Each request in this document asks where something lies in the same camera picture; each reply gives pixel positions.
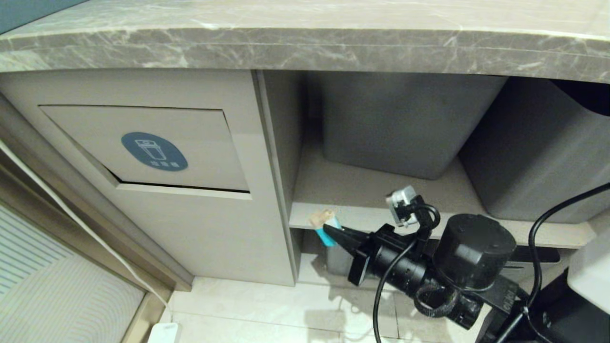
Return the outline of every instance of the gray trash bin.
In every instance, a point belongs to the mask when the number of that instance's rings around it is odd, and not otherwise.
[[[535,220],[610,181],[610,85],[509,80],[460,152],[494,217]],[[580,223],[610,206],[610,193],[571,205],[549,222]]]
[[[325,158],[426,179],[441,176],[506,81],[456,74],[316,76]]]

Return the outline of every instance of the shelf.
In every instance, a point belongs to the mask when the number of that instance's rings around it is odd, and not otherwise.
[[[292,228],[312,229],[309,216],[324,209],[334,210],[342,225],[361,231],[374,231],[385,223],[393,224],[385,195],[406,185],[412,185],[427,203],[441,212],[441,223],[432,232],[433,238],[440,238],[447,219],[453,214],[489,216],[457,158],[441,178],[433,181],[354,167],[327,161],[322,155],[321,133],[308,129],[290,214]],[[532,222],[495,220],[512,233],[517,244],[527,245]],[[416,227],[412,226],[400,228],[397,232],[402,234],[415,230]],[[578,248],[594,237],[588,222],[546,223],[536,236],[536,245]]]

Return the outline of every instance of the cabinet door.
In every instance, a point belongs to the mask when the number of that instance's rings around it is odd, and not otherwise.
[[[4,74],[0,75],[0,92],[71,165],[193,274],[294,284],[294,261],[288,253],[250,71],[93,70]],[[65,111],[67,107],[80,109]],[[231,140],[225,146],[233,146],[234,156],[226,156],[223,161],[220,161],[222,156],[213,159],[218,166],[222,165],[221,169],[229,171],[195,173],[182,182],[177,176],[164,174],[168,171],[157,173],[153,168],[147,170],[139,162],[130,161],[132,167],[140,170],[131,171],[127,167],[117,171],[121,176],[129,175],[123,176],[127,181],[123,180],[118,174],[113,175],[118,169],[99,151],[102,148],[85,143],[86,134],[78,133],[80,125],[72,122],[86,115],[82,112],[86,107],[96,107],[101,112],[107,111],[101,110],[102,107],[163,107],[182,114],[191,113],[191,109],[208,110],[192,112],[194,117],[221,111]],[[181,125],[192,129],[196,121],[197,118],[189,121],[176,115],[176,119],[165,125],[175,126],[171,131]],[[133,124],[126,131],[147,130],[139,130]],[[87,125],[93,131],[97,126],[83,124]],[[180,139],[181,135],[175,132],[168,140],[180,146],[187,160],[195,161],[196,150],[183,148],[182,143],[177,143]],[[117,144],[115,136],[111,140]],[[196,164],[214,166],[214,161],[204,160]]]

